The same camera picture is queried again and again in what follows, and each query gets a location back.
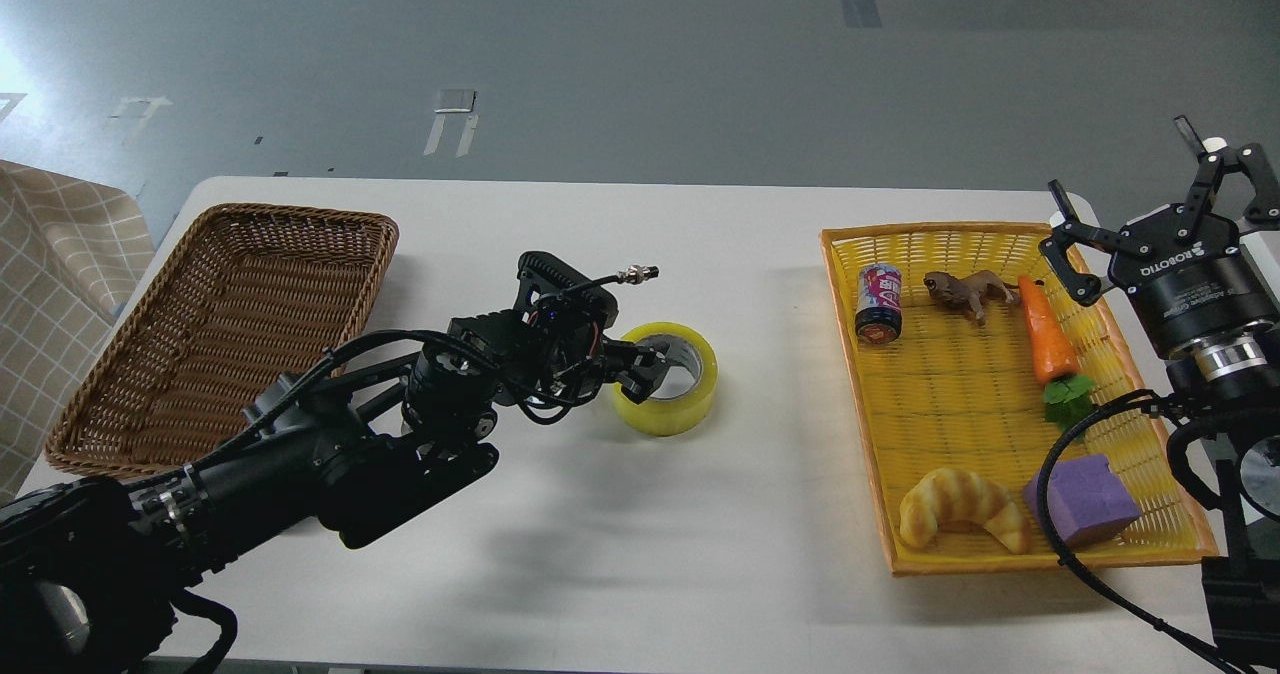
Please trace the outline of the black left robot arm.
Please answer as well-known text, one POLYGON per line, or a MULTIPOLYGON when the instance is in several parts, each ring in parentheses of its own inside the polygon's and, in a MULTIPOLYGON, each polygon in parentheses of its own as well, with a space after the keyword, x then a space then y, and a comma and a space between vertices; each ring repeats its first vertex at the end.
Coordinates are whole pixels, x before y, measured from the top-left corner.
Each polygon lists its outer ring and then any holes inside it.
POLYGON ((218 628, 191 673, 212 673, 237 615, 204 578, 314 519, 364 547, 495 468, 500 405, 556 425, 617 384, 646 402, 666 347, 613 340, 613 285, 657 267, 586 278, 544 251, 518 260, 512 308, 448 331, 381 329, 284 373, 247 427, 192 463, 120 481, 87 474, 3 506, 3 670, 125 673, 179 615, 218 628))

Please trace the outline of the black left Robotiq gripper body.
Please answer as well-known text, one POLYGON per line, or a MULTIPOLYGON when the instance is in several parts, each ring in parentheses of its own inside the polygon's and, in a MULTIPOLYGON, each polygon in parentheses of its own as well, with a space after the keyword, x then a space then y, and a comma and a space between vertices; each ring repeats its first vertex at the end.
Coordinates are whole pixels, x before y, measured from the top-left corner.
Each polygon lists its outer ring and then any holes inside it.
POLYGON ((522 405, 584 405, 609 381, 605 333, 613 299, 536 299, 509 313, 503 382, 522 405))

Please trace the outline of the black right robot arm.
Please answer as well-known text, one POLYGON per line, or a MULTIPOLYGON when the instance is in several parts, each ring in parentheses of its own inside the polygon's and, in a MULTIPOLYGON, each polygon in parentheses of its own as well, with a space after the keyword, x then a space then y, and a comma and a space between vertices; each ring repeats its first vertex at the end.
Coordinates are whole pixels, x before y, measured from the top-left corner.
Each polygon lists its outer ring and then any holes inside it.
POLYGON ((1183 115, 1175 124, 1197 162, 1180 203, 1111 231, 1082 223, 1065 187, 1050 182, 1062 220, 1041 255, 1084 308, 1124 292, 1172 391, 1125 393, 1061 434, 1033 477, 1034 513, 1059 564, 1097 595, 1220 671, 1257 673, 1277 668, 1277 486, 1248 483, 1245 466, 1277 464, 1277 301, 1242 238, 1276 231, 1277 176, 1260 145, 1203 138, 1183 115), (1211 641, 1103 583, 1050 515, 1050 477, 1070 443, 1129 411, 1174 425, 1165 445, 1172 478, 1222 515, 1226 553, 1199 565, 1211 641))

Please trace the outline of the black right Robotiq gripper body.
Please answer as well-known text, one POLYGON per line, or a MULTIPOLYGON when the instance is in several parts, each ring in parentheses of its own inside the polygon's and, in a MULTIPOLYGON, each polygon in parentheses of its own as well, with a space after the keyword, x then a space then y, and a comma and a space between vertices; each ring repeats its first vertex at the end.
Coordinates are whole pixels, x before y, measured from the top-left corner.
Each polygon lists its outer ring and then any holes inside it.
POLYGON ((1277 324, 1277 304, 1242 251, 1234 220, 1207 214, 1188 240, 1175 206, 1130 220, 1135 247, 1112 260, 1112 281, 1135 311, 1160 359, 1184 358, 1197 340, 1277 324))

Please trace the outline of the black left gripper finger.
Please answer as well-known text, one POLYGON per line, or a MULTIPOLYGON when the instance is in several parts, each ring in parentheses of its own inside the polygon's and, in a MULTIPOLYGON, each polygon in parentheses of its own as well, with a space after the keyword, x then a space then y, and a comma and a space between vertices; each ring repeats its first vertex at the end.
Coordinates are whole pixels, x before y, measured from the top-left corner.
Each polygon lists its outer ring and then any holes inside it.
POLYGON ((600 343, 600 358, 607 370, 654 367, 658 359, 666 358, 668 349, 666 343, 645 345, 627 340, 604 340, 600 343))
POLYGON ((605 368, 603 381, 617 384, 623 399, 639 405, 649 400, 660 388, 663 367, 605 368))

